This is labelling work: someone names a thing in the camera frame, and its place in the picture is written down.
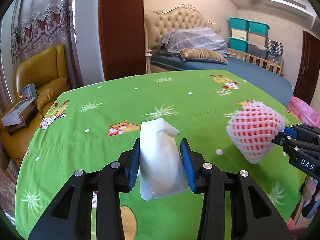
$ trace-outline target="curtain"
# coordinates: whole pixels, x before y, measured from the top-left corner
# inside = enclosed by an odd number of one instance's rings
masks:
[[[21,62],[57,44],[66,46],[71,88],[83,86],[75,46],[72,0],[17,0],[11,37],[14,70]]]
[[[1,28],[2,28],[2,20],[0,21],[0,47],[1,47]],[[4,72],[3,72],[2,61],[1,61],[1,51],[0,51],[0,111],[1,113],[4,112],[10,104],[11,104],[11,99],[5,84]]]

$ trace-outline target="teal storage box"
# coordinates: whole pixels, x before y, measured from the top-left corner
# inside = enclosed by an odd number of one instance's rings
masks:
[[[241,39],[230,38],[230,48],[236,49],[239,51],[247,52],[248,51],[248,42]]]
[[[245,19],[229,17],[230,28],[243,31],[249,30],[249,22]]]
[[[248,21],[249,22],[249,30],[252,33],[258,33],[264,36],[268,36],[269,33],[269,25],[260,22]]]

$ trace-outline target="striped pillow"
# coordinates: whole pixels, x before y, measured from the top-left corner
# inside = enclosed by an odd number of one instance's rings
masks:
[[[221,64],[228,64],[228,61],[218,52],[209,49],[182,49],[180,56],[183,61],[197,60],[205,62],[214,62]]]

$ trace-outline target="human hand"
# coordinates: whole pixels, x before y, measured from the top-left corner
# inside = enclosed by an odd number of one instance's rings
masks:
[[[308,176],[303,189],[303,198],[307,205],[311,202],[311,198],[316,192],[316,187],[317,186],[316,183],[313,181],[313,178]],[[320,200],[320,191],[317,193],[315,200]]]

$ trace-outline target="pink fruit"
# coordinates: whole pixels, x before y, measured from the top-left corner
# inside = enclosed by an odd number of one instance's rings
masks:
[[[261,162],[271,151],[271,142],[284,130],[283,117],[261,102],[253,101],[228,122],[227,133],[249,163]]]

